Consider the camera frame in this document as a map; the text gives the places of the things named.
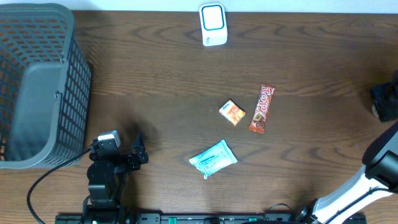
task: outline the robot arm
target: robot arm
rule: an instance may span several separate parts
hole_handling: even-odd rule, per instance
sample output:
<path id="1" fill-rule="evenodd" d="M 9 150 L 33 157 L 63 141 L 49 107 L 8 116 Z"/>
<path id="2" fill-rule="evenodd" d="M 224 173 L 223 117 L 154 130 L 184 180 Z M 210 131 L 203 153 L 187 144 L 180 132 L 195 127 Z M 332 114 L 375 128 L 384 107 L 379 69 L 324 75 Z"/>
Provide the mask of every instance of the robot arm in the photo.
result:
<path id="1" fill-rule="evenodd" d="M 310 217 L 312 222 L 343 223 L 373 201 L 397 192 L 398 122 L 368 147 L 362 162 L 350 180 L 315 202 Z"/>
<path id="2" fill-rule="evenodd" d="M 119 152 L 120 139 L 116 131 L 103 133 L 90 146 L 94 163 L 87 170 L 91 205 L 84 204 L 83 216 L 77 223 L 135 223 L 134 215 L 121 204 L 125 177 L 141 164 L 148 163 L 148 154 L 138 134 L 132 146 L 134 153 Z"/>

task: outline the red wrapper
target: red wrapper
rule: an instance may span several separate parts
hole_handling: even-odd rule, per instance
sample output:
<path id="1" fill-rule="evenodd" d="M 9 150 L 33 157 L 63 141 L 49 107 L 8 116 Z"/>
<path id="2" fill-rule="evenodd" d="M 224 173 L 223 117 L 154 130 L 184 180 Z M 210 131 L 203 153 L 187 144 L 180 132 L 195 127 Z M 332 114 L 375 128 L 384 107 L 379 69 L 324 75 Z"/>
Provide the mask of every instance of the red wrapper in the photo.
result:
<path id="1" fill-rule="evenodd" d="M 271 103 L 272 95 L 275 87 L 261 84 L 261 91 L 256 110 L 251 120 L 249 130 L 258 133 L 264 133 L 266 130 L 266 121 L 268 117 L 269 105 Z"/>

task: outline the orange snack box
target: orange snack box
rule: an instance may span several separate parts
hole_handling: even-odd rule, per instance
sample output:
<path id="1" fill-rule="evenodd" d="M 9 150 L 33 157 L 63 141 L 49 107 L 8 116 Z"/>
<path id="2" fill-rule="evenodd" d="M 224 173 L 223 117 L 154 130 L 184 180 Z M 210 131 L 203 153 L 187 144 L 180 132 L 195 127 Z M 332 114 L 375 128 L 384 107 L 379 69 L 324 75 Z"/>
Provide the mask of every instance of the orange snack box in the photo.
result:
<path id="1" fill-rule="evenodd" d="M 228 102 L 220 108 L 219 112 L 234 126 L 236 126 L 246 114 L 241 108 L 234 104 L 232 100 L 228 100 Z"/>

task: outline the white device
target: white device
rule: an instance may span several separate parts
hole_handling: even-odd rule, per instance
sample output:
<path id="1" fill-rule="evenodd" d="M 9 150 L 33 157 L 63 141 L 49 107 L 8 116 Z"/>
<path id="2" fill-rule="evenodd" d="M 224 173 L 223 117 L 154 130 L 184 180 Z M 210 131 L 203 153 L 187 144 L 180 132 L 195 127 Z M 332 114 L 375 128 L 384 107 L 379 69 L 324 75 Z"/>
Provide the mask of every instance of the white device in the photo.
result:
<path id="1" fill-rule="evenodd" d="M 228 32 L 224 6 L 220 3 L 204 4 L 200 7 L 199 15 L 203 45 L 225 44 Z"/>

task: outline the white wall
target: white wall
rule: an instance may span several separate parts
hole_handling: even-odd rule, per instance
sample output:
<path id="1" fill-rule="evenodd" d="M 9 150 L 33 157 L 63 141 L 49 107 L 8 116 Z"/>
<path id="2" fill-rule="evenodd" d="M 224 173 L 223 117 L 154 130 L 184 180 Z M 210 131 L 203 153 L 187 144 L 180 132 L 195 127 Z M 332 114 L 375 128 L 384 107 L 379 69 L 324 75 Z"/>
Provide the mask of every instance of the white wall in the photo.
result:
<path id="1" fill-rule="evenodd" d="M 55 2 L 72 10 L 197 11 L 220 2 L 229 12 L 398 13 L 398 0 L 0 0 L 13 2 Z"/>

